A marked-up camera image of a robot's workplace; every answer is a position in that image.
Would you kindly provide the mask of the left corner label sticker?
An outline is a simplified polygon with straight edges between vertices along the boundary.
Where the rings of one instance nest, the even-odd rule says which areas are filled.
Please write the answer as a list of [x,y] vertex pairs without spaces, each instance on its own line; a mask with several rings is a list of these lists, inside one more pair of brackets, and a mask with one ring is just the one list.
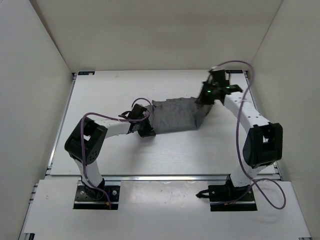
[[95,74],[95,71],[79,71],[78,76],[92,76]]

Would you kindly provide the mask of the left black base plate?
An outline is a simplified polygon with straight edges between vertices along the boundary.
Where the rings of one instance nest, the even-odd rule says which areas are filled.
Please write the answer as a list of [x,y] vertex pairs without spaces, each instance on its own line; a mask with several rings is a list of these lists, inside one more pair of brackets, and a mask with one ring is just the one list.
[[121,183],[119,181],[107,181],[104,191],[109,197],[95,188],[87,187],[82,181],[78,181],[74,196],[73,209],[75,210],[118,210]]

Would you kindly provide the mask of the corner label sticker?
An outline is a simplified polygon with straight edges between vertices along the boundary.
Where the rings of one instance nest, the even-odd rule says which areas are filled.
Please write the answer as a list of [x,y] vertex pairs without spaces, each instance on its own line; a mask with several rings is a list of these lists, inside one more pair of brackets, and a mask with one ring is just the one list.
[[242,70],[229,69],[225,71],[227,74],[242,74]]
[[92,76],[95,74],[95,71],[79,71],[78,76]]

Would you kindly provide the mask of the right corner label sticker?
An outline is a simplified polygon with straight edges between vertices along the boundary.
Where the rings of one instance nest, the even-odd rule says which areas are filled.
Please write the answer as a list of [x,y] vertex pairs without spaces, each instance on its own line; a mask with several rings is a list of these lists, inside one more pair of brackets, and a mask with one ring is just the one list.
[[242,70],[229,69],[225,71],[227,74],[242,74]]

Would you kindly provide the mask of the aluminium front rail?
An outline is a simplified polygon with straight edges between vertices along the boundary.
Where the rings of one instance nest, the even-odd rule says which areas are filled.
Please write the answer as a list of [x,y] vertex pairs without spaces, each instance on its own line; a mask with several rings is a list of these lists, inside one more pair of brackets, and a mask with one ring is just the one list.
[[187,175],[103,175],[106,181],[225,181],[225,174],[187,174]]

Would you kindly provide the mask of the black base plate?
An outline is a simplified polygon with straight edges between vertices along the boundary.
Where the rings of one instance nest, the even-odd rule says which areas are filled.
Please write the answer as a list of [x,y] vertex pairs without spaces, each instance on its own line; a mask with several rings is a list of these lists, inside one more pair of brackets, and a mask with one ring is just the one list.
[[235,187],[230,180],[223,185],[208,185],[195,195],[209,199],[211,212],[253,212],[257,204],[252,189],[247,186]]
[[74,196],[73,209],[75,210],[118,210],[121,183],[119,181],[107,181],[104,191],[109,197],[95,188],[87,187],[82,181],[78,181]]

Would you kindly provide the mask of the grey pleated skirt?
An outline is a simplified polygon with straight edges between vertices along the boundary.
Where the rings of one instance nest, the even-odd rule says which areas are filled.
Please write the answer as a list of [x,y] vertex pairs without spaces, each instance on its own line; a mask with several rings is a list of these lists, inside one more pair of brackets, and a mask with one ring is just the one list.
[[147,109],[149,122],[156,134],[194,131],[201,127],[212,105],[197,104],[195,97],[152,100]]

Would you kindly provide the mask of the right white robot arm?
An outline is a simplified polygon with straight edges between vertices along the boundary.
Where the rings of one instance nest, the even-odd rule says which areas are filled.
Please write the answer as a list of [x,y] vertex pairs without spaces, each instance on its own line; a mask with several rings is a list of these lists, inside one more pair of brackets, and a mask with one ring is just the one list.
[[197,103],[212,105],[221,101],[236,117],[236,129],[246,132],[243,147],[236,145],[239,167],[231,173],[224,184],[224,195],[236,200],[244,195],[256,176],[267,166],[282,158],[283,128],[279,123],[271,123],[247,100],[248,90],[238,85],[218,86],[204,83]]

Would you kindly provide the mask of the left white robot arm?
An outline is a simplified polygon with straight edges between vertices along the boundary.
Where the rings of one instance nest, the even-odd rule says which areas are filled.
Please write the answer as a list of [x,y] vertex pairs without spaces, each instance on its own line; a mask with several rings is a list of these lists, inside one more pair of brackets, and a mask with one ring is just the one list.
[[97,164],[104,140],[134,132],[142,138],[156,135],[147,112],[126,111],[119,118],[105,116],[102,120],[93,120],[85,115],[66,140],[64,149],[76,162],[84,191],[93,201],[110,201]]

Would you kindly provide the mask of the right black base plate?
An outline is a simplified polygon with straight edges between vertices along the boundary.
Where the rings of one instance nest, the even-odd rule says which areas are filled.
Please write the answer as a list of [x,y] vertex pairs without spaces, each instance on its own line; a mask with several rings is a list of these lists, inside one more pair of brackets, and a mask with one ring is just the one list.
[[195,195],[209,199],[211,212],[253,212],[257,204],[252,189],[247,186],[235,187],[230,180],[223,185],[208,185]]

